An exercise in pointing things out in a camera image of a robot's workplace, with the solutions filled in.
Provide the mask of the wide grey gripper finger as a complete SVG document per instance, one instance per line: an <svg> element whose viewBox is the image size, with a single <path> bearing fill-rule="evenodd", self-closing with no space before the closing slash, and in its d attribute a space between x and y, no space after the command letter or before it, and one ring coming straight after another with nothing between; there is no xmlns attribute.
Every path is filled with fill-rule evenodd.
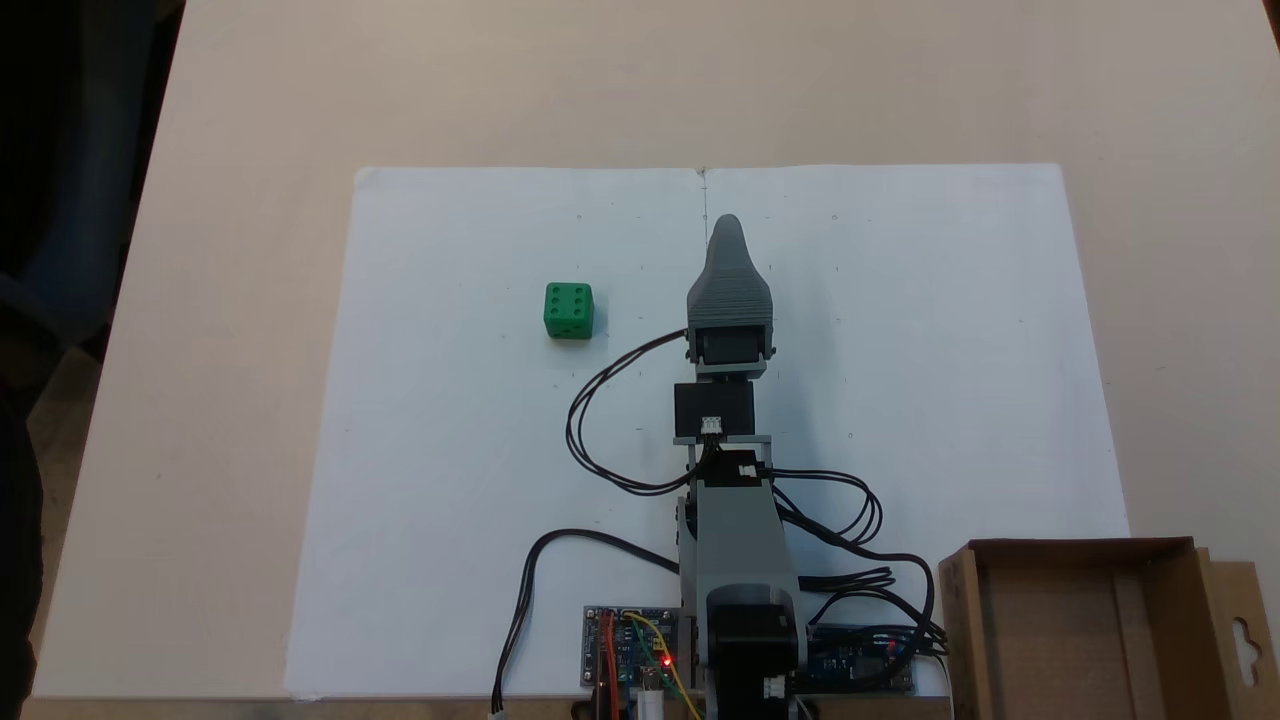
<svg viewBox="0 0 1280 720"><path fill-rule="evenodd" d="M772 328L771 287L750 256L741 220L719 217L707 242L701 273L687 292L691 331L727 327Z"/></svg>

